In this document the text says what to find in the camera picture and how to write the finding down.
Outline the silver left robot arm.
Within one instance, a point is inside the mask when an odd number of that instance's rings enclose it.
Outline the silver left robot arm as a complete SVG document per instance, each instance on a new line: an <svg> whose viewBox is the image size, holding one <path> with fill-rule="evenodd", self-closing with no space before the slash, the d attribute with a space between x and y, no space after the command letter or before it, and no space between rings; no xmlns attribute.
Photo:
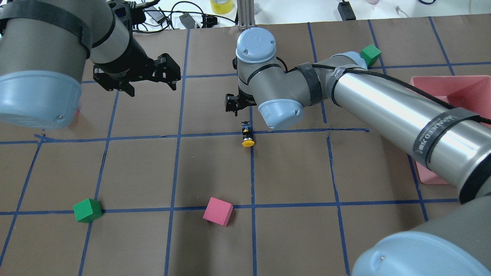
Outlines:
<svg viewBox="0 0 491 276"><path fill-rule="evenodd" d="M133 97L132 82L164 82L176 90L179 65L153 60L133 26L156 4L126 0L9 0L1 8L1 121L60 129L73 120L86 61L107 91Z"/></svg>

